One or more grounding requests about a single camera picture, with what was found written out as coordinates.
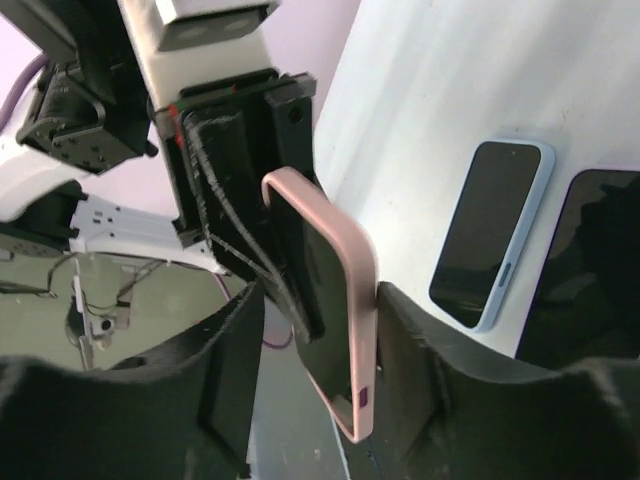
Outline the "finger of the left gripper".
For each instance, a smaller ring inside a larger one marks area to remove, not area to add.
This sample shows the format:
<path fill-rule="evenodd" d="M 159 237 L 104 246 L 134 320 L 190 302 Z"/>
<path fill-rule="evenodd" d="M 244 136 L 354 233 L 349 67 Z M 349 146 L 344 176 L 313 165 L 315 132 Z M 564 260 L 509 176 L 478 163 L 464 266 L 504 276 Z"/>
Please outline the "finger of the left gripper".
<path fill-rule="evenodd" d="M 291 167 L 320 187 L 313 153 L 312 115 L 316 80 L 309 74 L 284 75 L 281 80 L 280 85 L 265 94 L 274 128 L 275 167 Z"/>
<path fill-rule="evenodd" d="M 262 200 L 261 180 L 280 167 L 262 127 L 252 136 L 236 107 L 206 107 L 180 115 L 183 151 L 207 243 L 216 259 L 247 281 L 261 280 L 304 343 L 319 339 L 310 276 L 294 255 L 286 220 Z"/>

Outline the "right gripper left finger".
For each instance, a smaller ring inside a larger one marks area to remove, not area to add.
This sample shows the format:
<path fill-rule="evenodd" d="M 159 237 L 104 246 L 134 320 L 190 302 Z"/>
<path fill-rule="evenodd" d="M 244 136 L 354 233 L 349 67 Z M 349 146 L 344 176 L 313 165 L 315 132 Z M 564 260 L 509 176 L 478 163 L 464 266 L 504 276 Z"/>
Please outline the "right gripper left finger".
<path fill-rule="evenodd" d="M 107 370 L 1 360 L 5 479 L 247 479 L 260 284 Z"/>

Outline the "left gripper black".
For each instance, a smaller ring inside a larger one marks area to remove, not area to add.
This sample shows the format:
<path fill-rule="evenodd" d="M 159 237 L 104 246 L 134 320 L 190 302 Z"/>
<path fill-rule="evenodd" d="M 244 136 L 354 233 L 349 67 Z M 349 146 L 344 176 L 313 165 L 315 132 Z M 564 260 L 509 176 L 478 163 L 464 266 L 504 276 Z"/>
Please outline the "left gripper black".
<path fill-rule="evenodd" d="M 203 230 L 183 151 L 180 115 L 236 107 L 247 132 L 262 127 L 276 149 L 265 94 L 280 84 L 273 67 L 193 86 L 163 109 L 149 97 L 118 1 L 5 1 L 1 16 L 41 52 L 22 79 L 32 83 L 24 114 L 21 90 L 1 109 L 1 229 L 74 235 L 70 223 L 84 198 L 80 181 L 127 161 L 162 155 L 178 206 L 175 233 Z"/>

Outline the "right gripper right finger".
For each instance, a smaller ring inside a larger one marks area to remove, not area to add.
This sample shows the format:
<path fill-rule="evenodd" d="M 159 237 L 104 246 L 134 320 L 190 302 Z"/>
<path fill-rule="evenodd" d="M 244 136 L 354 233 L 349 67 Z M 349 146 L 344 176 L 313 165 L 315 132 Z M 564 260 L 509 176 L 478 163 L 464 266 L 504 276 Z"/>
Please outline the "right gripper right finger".
<path fill-rule="evenodd" d="M 500 354 L 378 288 L 377 417 L 406 479 L 635 479 L 639 365 L 553 371 Z"/>

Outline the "pink phone case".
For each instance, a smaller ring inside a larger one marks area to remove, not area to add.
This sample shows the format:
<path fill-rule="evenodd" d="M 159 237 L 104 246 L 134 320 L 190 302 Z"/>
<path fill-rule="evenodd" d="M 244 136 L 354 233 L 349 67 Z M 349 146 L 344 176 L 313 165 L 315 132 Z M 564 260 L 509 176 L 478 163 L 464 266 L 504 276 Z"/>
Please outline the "pink phone case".
<path fill-rule="evenodd" d="M 261 189 L 265 206 L 270 210 L 268 187 L 276 189 L 317 189 L 322 199 L 344 216 L 345 235 L 339 256 L 345 268 L 347 282 L 347 308 L 350 335 L 350 372 L 352 410 L 346 412 L 335 408 L 308 375 L 317 393 L 336 421 L 339 429 L 352 443 L 366 439 L 373 430 L 375 402 L 375 374 L 377 349 L 377 267 L 369 239 L 360 226 L 339 207 L 333 205 L 324 192 L 301 173 L 291 167 L 282 167 L 265 175 Z"/>

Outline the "black phone teal edge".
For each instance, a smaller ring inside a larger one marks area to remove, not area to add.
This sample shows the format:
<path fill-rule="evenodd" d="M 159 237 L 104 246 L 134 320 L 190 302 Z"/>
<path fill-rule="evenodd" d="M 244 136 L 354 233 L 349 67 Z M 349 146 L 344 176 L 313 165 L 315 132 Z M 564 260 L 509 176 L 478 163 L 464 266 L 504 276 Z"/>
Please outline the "black phone teal edge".
<path fill-rule="evenodd" d="M 555 159 L 539 142 L 476 148 L 429 287 L 431 300 L 467 331 L 493 327 Z"/>

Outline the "black phone purple edge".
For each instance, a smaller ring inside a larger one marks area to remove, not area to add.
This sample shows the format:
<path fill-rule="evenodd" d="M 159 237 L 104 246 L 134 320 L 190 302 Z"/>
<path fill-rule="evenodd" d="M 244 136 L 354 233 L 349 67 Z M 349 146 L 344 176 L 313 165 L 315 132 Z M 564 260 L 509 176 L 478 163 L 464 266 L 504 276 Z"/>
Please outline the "black phone purple edge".
<path fill-rule="evenodd" d="M 339 410 L 352 410 L 350 335 L 345 268 L 344 216 L 317 189 L 268 187 L 273 220 L 311 323 L 310 339 L 297 350 L 319 391 Z"/>

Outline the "light blue phone case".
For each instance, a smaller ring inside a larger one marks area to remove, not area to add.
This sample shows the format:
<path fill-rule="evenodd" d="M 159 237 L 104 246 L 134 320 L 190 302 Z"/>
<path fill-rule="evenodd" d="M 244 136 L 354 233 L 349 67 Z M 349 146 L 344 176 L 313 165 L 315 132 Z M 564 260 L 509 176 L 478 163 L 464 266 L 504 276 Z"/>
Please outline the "light blue phone case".
<path fill-rule="evenodd" d="M 540 142 L 486 141 L 474 154 L 465 194 L 469 218 L 479 223 L 473 239 L 491 261 L 482 281 L 481 315 L 470 327 L 474 333 L 496 321 L 554 165 L 553 149 Z"/>

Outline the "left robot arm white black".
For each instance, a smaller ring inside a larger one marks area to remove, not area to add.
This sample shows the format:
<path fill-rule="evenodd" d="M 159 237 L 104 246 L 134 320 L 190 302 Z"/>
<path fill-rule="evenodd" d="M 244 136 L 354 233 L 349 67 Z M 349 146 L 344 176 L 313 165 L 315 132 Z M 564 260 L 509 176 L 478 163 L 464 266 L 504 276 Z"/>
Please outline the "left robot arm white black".
<path fill-rule="evenodd" d="M 315 79 L 280 73 L 263 26 L 274 1 L 5 1 L 1 14 L 43 52 L 30 105 L 3 118 L 1 241 L 147 257 L 260 281 L 303 342 L 323 335 L 290 216 L 262 182 L 315 177 Z M 81 180 L 161 155 L 176 217 L 87 195 Z"/>

